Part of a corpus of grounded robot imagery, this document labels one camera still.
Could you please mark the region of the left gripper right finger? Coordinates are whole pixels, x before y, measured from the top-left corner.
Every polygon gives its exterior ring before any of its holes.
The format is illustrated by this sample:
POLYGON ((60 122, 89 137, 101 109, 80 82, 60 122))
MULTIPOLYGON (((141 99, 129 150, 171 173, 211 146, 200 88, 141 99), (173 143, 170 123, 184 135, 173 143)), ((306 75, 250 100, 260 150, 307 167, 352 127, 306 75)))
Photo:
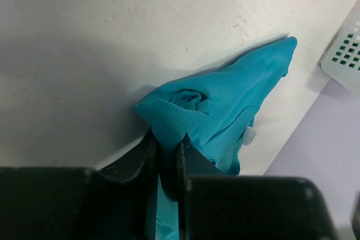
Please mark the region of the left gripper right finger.
POLYGON ((223 176, 188 134, 177 147, 178 229, 180 239, 199 239, 210 211, 209 192, 214 179, 223 176))

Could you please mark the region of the teal t-shirt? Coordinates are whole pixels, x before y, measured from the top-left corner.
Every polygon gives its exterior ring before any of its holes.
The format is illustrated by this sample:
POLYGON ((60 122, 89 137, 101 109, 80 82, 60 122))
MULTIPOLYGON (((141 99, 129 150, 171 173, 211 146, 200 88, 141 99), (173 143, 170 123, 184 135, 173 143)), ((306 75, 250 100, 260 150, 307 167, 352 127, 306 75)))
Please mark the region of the teal t-shirt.
POLYGON ((175 166, 184 136, 221 172, 238 175, 244 131, 288 73, 297 43, 295 37, 284 38, 222 69, 168 82, 136 105, 160 147, 157 239, 179 238, 175 166))

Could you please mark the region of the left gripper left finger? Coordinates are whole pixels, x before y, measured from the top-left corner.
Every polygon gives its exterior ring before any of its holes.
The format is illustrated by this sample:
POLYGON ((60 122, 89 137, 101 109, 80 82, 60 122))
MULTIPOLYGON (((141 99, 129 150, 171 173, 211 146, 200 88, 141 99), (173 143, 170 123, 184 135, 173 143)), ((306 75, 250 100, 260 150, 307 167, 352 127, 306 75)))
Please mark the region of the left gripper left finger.
POLYGON ((158 144, 151 131, 91 175, 87 239, 155 239, 158 144))

